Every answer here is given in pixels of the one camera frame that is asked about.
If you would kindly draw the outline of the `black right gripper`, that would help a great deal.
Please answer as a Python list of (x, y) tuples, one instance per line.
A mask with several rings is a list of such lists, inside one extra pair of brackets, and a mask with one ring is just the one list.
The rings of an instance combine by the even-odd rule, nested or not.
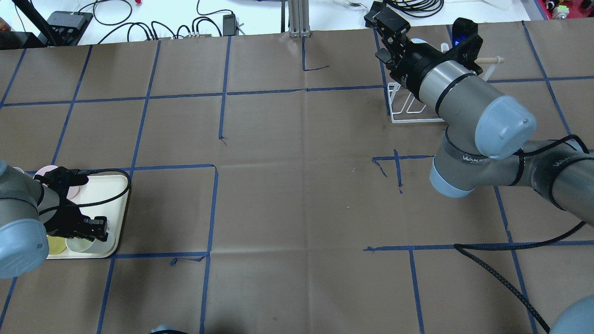
[(390, 77), (403, 88), (420, 97), (420, 87), (428, 73), (446, 58), (429, 44), (407, 44), (410, 23), (391, 8), (374, 15), (374, 25), (386, 49), (375, 57), (389, 69)]

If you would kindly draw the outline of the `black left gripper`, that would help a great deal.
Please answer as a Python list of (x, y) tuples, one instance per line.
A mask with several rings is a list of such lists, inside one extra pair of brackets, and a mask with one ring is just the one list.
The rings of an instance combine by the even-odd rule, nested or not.
[(67, 207), (73, 204), (66, 197), (59, 197), (60, 207), (53, 216), (45, 222), (46, 233), (49, 236), (81, 236), (83, 239), (106, 242), (110, 229), (106, 216), (89, 218), (83, 215), (79, 208)]

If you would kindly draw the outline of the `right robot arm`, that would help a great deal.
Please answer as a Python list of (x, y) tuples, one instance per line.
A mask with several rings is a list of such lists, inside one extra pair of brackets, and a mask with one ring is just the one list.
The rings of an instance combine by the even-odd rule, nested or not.
[(593, 156), (576, 135), (531, 140), (533, 114), (480, 76), (483, 40), (476, 23), (456, 19), (452, 48), (439, 51), (408, 38), (410, 24), (386, 2), (376, 2), (364, 19), (384, 44), (376, 57), (390, 77), (447, 123), (429, 173), (437, 192), (462, 198), (477, 186), (526, 186), (581, 220), (554, 239), (522, 249), (554, 244), (593, 224)]

